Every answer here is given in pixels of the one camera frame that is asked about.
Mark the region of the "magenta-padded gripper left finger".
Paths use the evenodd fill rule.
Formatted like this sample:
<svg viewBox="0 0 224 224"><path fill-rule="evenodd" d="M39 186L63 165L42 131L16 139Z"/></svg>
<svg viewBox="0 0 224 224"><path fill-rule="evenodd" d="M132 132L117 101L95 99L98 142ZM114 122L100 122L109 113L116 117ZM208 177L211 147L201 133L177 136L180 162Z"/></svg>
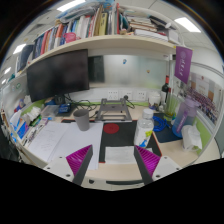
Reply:
<svg viewBox="0 0 224 224"><path fill-rule="evenodd" d="M44 167L45 171L80 186L93 156L91 145L63 157L60 156Z"/></svg>

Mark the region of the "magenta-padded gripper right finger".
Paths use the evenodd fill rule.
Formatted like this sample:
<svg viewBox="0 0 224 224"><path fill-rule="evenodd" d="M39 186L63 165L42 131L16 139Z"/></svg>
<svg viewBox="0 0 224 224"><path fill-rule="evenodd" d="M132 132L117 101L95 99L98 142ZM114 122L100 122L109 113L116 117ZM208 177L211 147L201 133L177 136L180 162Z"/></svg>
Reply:
<svg viewBox="0 0 224 224"><path fill-rule="evenodd" d="M181 170L168 156L157 156L140 146L134 147L134 157L145 185Z"/></svg>

